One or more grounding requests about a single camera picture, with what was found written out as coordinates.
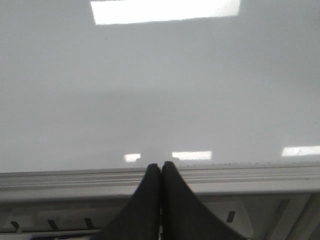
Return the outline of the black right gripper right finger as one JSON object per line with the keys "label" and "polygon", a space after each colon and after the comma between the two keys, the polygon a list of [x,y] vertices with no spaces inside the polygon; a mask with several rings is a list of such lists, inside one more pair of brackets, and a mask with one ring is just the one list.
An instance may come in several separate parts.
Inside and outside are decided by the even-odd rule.
{"label": "black right gripper right finger", "polygon": [[161,171],[162,229],[165,240],[245,240],[196,197],[175,164]]}

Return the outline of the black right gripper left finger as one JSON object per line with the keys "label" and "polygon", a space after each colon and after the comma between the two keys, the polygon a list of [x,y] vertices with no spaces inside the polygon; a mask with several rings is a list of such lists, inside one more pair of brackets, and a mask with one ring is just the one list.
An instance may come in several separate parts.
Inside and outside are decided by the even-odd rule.
{"label": "black right gripper left finger", "polygon": [[138,188],[121,212],[98,233],[99,240],[157,240],[160,224],[160,177],[147,166]]}

